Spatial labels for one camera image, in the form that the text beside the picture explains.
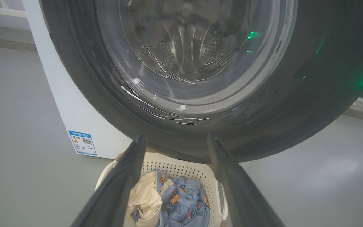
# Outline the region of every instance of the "white plastic laundry basket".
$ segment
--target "white plastic laundry basket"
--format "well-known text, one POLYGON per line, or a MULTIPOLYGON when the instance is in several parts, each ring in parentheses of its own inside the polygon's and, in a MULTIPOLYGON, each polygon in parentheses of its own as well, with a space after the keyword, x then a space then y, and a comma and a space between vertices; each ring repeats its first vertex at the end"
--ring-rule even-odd
MULTIPOLYGON (((111 162, 103 170, 96 184, 96 189, 99 187, 107 173, 112 170, 117 161, 111 162)), ((185 177, 200 182, 205 189, 210 208, 209 227, 219 227, 222 220, 226 220, 228 216, 228 205, 226 203, 225 193, 223 194, 223 209, 221 209, 221 201, 219 198, 218 181, 216 180, 212 170, 205 164, 197 164, 188 161, 181 161, 167 156, 146 152, 142 165, 141 176, 150 171, 162 171, 169 178, 185 177)))

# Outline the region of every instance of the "qr code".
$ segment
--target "qr code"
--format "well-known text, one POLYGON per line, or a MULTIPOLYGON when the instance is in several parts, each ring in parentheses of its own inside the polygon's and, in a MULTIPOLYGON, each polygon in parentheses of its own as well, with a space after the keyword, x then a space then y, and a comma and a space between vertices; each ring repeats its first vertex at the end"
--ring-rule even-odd
POLYGON ((88 138, 82 138, 82 140, 84 141, 84 144, 89 144, 92 145, 92 141, 88 138))

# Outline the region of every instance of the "green indicator light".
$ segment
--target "green indicator light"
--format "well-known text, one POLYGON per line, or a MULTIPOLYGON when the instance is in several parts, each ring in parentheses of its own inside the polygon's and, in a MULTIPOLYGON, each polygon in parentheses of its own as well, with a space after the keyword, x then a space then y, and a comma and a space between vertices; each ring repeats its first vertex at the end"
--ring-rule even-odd
POLYGON ((247 40, 253 39, 255 37, 258 37, 258 32, 251 32, 247 37, 247 40))

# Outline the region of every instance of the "blue printed cloth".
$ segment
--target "blue printed cloth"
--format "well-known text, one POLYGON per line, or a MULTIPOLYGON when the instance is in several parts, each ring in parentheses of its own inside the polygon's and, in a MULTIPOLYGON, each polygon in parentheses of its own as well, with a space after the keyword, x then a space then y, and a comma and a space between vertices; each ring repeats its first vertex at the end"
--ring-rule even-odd
POLYGON ((184 177, 172 179, 177 193, 162 198, 162 210, 157 227, 207 227, 210 210, 205 190, 199 182, 184 177))

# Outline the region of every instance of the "cream cloth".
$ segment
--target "cream cloth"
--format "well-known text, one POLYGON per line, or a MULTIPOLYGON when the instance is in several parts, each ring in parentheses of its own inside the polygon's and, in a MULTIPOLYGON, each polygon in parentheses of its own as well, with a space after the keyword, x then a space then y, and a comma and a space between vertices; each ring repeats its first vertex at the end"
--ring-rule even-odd
POLYGON ((161 207, 162 199, 157 192, 157 172, 152 171, 142 176, 131 189, 126 215, 131 218, 131 213, 139 209, 141 218, 136 223, 137 227, 156 227, 161 207))

